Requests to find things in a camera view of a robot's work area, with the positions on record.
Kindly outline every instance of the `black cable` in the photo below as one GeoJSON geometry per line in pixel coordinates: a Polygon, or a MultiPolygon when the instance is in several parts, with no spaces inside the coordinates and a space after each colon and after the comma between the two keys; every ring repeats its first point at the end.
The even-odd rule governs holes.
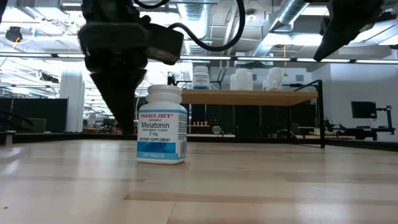
{"type": "Polygon", "coordinates": [[[156,8],[158,8],[160,6],[166,5],[167,3],[169,3],[170,0],[162,0],[161,2],[159,2],[157,4],[154,4],[154,5],[147,5],[147,4],[144,4],[144,3],[140,2],[139,0],[133,0],[133,1],[138,6],[143,7],[144,9],[156,9],[156,8]]]}
{"type": "Polygon", "coordinates": [[[214,52],[228,50],[232,46],[234,46],[236,43],[238,43],[239,39],[241,38],[241,36],[243,34],[244,24],[246,23],[246,16],[245,16],[246,12],[244,10],[243,0],[236,0],[236,3],[238,4],[238,9],[239,9],[239,29],[238,29],[236,35],[234,36],[234,38],[232,38],[232,40],[229,41],[224,46],[216,46],[215,47],[215,46],[209,46],[209,45],[205,44],[198,37],[196,37],[195,34],[186,25],[179,23],[179,22],[171,24],[169,26],[169,28],[174,29],[174,28],[178,27],[178,28],[183,29],[197,45],[199,45],[201,48],[203,48],[205,50],[214,51],[214,52]]]}

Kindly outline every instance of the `wooden shelf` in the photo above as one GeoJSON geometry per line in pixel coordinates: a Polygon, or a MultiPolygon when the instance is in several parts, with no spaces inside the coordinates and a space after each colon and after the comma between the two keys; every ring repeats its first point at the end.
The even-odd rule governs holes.
{"type": "Polygon", "coordinates": [[[317,92],[241,90],[182,91],[182,103],[202,105],[292,106],[317,97],[317,92]]]}

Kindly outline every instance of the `yellow object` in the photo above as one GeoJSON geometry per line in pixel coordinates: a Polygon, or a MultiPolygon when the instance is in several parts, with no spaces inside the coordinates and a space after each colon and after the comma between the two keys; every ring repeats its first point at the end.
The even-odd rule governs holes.
{"type": "Polygon", "coordinates": [[[15,41],[15,43],[14,43],[14,45],[12,46],[12,49],[11,49],[11,50],[14,50],[14,47],[15,47],[15,45],[17,45],[19,39],[21,39],[21,38],[20,38],[20,37],[17,38],[17,40],[15,41]]]}

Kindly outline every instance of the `white container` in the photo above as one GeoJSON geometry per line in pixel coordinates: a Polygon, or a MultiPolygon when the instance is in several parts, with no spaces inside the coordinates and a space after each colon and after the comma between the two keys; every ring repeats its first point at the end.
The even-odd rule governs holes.
{"type": "Polygon", "coordinates": [[[247,90],[248,70],[241,68],[236,71],[236,90],[247,90]]]}
{"type": "Polygon", "coordinates": [[[193,89],[208,90],[210,86],[209,70],[206,66],[196,66],[193,68],[193,89]]]}
{"type": "Polygon", "coordinates": [[[282,90],[282,71],[280,68],[271,68],[267,77],[267,91],[282,90]]]}
{"type": "Polygon", "coordinates": [[[248,80],[246,81],[246,90],[253,90],[253,73],[247,73],[248,80]]]}
{"type": "Polygon", "coordinates": [[[236,90],[236,75],[235,74],[231,75],[231,81],[229,83],[229,89],[230,90],[236,90]]]}
{"type": "Polygon", "coordinates": [[[172,85],[148,88],[146,105],[138,111],[137,160],[179,164],[187,153],[187,110],[180,105],[181,89],[172,85]]]}

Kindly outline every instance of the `wall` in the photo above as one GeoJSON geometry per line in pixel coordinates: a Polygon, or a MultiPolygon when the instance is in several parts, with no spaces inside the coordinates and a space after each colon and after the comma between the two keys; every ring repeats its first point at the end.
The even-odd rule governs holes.
{"type": "MultiPolygon", "coordinates": [[[[398,74],[395,65],[325,65],[312,73],[314,79],[325,82],[325,117],[347,128],[387,126],[387,114],[377,113],[377,120],[353,119],[352,101],[374,101],[377,107],[393,107],[392,125],[398,127],[398,74]]],[[[381,141],[398,141],[398,133],[379,133],[381,141]]]]}

